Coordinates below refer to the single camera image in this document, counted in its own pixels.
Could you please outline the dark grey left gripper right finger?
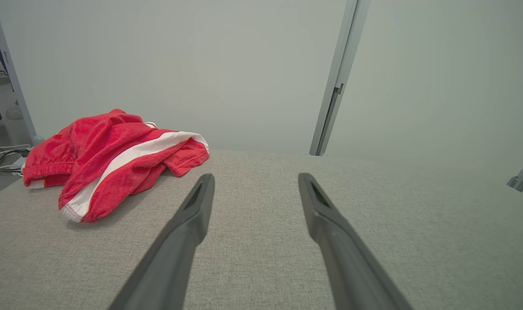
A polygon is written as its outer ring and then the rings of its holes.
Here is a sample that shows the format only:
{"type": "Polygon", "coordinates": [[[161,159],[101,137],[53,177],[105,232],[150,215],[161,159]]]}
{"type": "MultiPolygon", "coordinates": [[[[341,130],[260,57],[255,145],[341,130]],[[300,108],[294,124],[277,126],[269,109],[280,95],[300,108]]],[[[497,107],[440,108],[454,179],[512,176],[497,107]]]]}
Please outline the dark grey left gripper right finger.
{"type": "Polygon", "coordinates": [[[348,220],[309,173],[298,186],[310,237],[319,246],[338,310],[412,307],[348,220]]]}

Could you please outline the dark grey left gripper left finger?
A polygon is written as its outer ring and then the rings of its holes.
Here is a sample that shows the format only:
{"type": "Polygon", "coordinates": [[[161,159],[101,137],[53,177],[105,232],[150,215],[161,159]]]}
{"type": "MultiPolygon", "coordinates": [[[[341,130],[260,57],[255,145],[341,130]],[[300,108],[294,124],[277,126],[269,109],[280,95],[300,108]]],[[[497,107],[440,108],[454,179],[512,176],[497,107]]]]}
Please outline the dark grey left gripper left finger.
{"type": "Polygon", "coordinates": [[[202,175],[147,250],[111,310],[181,310],[196,248],[207,235],[215,178],[202,175]]]}

